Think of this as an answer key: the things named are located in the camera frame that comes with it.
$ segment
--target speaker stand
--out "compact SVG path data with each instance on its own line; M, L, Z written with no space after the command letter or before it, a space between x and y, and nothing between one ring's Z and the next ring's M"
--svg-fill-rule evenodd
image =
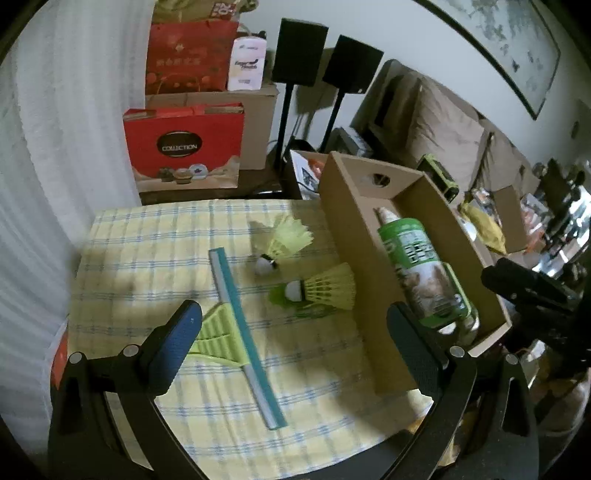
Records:
M285 129L287 128L287 117L290 114L291 96L294 93L294 84L285 84L285 98L283 100L283 113L281 114L281 123L279 124L279 137L277 138L277 148L275 152L275 163L273 167L278 172L283 172L283 142L285 141Z
M339 89L339 93L336 95L336 102L333 108L333 112L330 116L329 126L326 128L326 133L324 135L324 140L322 141L322 145L320 146L320 153L326 153L326 147L329 144L330 134L332 133L332 129L335 126L336 116L339 114L340 106L343 103L343 98L345 98L345 92Z

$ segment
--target white bottle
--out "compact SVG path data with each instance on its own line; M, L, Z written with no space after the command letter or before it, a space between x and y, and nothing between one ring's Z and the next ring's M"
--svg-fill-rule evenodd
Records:
M260 90L266 53L267 41L263 38L241 37L234 40L228 73L228 91Z

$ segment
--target white wall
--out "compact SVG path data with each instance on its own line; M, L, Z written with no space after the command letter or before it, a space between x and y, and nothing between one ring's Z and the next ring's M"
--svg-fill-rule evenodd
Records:
M384 61L396 59L429 75L463 99L500 128L534 164L551 157L562 163L574 160L576 146L570 139L577 119L577 100L591 105L591 72L572 40L544 5L541 12L561 50L554 83L540 116L534 121L495 68L460 34L413 0L261 0L241 21L252 31L266 30L269 48L275 49L282 17L327 25L326 47L334 47L339 35L347 35L385 52ZM361 95L347 95L338 125L349 125L361 105ZM277 139L281 115L277 103L271 140ZM291 107L288 136L296 121ZM318 111L308 140L317 147L324 135L330 108Z

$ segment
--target yellow-green plastic piece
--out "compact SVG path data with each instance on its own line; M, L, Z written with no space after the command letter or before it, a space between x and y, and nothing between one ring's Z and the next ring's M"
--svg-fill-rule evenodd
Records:
M222 303L208 312L189 353L225 367L250 363L230 303Z

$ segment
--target can label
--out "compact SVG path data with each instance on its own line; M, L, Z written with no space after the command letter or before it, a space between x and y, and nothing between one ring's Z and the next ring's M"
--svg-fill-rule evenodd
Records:
M378 233L418 318L449 315L457 305L456 292L421 222L397 220Z

